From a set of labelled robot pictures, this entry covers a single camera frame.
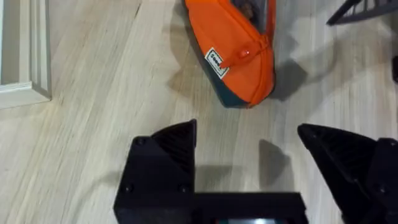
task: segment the wooden floor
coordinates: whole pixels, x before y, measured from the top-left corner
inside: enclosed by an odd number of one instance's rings
[[[396,138],[398,29],[392,16],[327,27],[340,0],[277,3],[275,93],[227,110],[189,46],[179,3],[50,0],[53,100],[0,111],[0,223],[116,223],[133,137],[192,118],[198,191],[296,190],[310,223],[341,223],[296,128]]]

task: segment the bag label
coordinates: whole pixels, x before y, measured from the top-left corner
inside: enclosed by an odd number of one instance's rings
[[[205,59],[210,63],[213,70],[217,73],[220,79],[223,79],[225,74],[228,73],[229,68],[221,68],[220,65],[223,62],[223,59],[216,52],[214,47],[212,47],[206,54]]]

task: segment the orange pouch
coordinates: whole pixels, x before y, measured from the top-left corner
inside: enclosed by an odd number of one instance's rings
[[[201,65],[226,107],[252,107],[274,89],[275,0],[184,0]]]

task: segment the black mount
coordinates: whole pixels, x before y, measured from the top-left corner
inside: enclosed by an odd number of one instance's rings
[[[114,204],[119,224],[308,223],[298,193],[196,194],[196,131],[192,120],[133,140]]]
[[[311,152],[347,224],[398,223],[398,142],[303,124]]]

